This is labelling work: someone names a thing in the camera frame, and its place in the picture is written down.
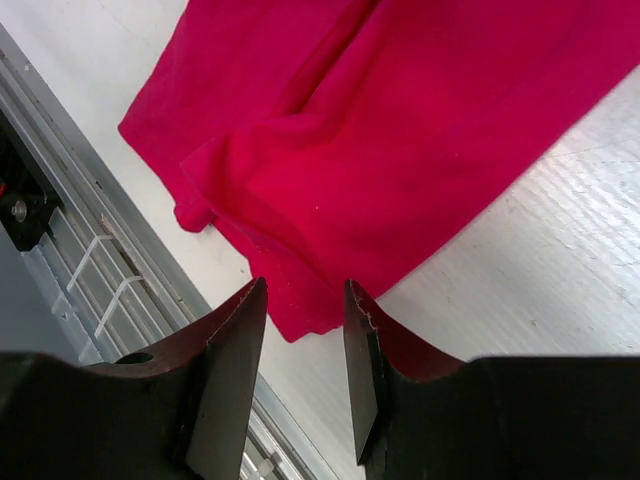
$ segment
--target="red cloth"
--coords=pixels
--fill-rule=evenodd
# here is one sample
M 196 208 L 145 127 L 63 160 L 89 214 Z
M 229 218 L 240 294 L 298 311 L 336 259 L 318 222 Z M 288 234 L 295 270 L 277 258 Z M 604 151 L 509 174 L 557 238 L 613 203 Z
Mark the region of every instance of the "red cloth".
M 287 340 L 384 293 L 640 61 L 636 0 L 191 0 L 120 131 Z

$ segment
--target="metal frame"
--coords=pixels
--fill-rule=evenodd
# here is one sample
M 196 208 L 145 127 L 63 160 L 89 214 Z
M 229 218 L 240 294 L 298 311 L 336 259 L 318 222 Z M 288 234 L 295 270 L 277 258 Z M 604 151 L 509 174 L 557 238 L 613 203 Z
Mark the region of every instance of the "metal frame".
M 2 25 L 0 45 L 0 109 L 5 112 L 72 213 L 68 215 L 67 211 L 58 211 L 58 218 L 52 223 L 66 223 L 66 227 L 77 226 L 77 222 L 83 223 L 84 228 L 80 230 L 71 228 L 75 241 L 82 246 L 78 262 L 84 258 L 102 276 L 104 269 L 100 268 L 101 262 L 111 262 L 111 270 L 119 273 L 118 278 L 104 280 L 112 288 L 115 283 L 116 289 L 119 282 L 126 278 L 142 277 L 144 281 L 128 284 L 127 290 L 137 297 L 142 305 L 141 310 L 155 317 L 153 323 L 168 322 L 170 331 L 209 312 L 210 305 L 178 266 Z M 94 240 L 105 236 L 113 237 L 113 241 Z M 36 268 L 34 265 L 41 265 L 44 256 L 47 256 L 46 263 L 57 261 L 62 265 L 61 269 L 67 269 L 66 275 L 71 278 L 73 272 L 64 266 L 64 259 L 59 258 L 61 252 L 52 247 L 50 240 L 45 239 L 40 251 L 27 260 L 30 260 L 32 268 Z M 94 248 L 85 256 L 92 242 L 99 242 L 102 248 Z M 90 295 L 89 290 L 85 288 L 84 295 Z M 77 325 L 82 323 L 81 319 L 68 305 L 67 298 L 62 303 L 64 308 L 61 308 L 61 315 L 64 315 L 67 325 L 65 333 L 75 334 Z M 133 310 L 132 314 L 136 315 L 136 309 Z M 160 326 L 160 332 L 169 333 L 164 326 Z M 105 328 L 105 336 L 114 345 L 118 344 L 118 340 L 111 337 L 117 335 L 117 329 L 110 331 Z M 100 361 L 100 354 L 93 351 L 92 355 L 82 360 Z M 337 478 L 260 375 L 256 381 L 253 403 L 242 478 L 255 477 L 255 470 L 249 467 L 257 467 L 265 461 L 265 457 L 276 463 L 275 473 L 278 477 Z

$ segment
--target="screw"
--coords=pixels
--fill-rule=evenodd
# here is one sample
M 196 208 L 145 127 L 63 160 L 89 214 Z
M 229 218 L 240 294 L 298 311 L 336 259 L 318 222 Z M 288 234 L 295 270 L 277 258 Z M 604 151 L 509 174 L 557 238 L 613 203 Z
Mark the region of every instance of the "screw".
M 27 204 L 22 200 L 18 200 L 16 204 L 11 207 L 11 215 L 16 218 L 16 222 L 24 222 L 27 218 Z

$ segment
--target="shiny table surface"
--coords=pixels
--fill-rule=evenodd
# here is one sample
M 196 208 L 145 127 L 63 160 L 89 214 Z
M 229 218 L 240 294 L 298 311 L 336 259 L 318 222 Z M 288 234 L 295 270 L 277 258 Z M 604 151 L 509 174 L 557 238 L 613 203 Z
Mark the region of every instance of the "shiny table surface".
M 184 0 L 0 0 L 0 22 L 212 306 L 250 273 L 215 230 L 188 234 L 116 125 Z M 382 298 L 448 353 L 640 351 L 640 70 L 437 255 Z M 341 331 L 288 344 L 260 371 L 339 478 L 362 478 Z

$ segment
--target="cloth fold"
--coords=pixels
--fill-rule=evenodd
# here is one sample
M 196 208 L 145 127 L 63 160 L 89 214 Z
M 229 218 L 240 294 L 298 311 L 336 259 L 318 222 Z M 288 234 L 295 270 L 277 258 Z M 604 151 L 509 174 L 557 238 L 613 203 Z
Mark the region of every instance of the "cloth fold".
M 346 278 L 378 296 L 422 263 L 640 60 L 631 0 L 299 3 L 191 0 L 120 126 L 290 341 L 341 324 Z

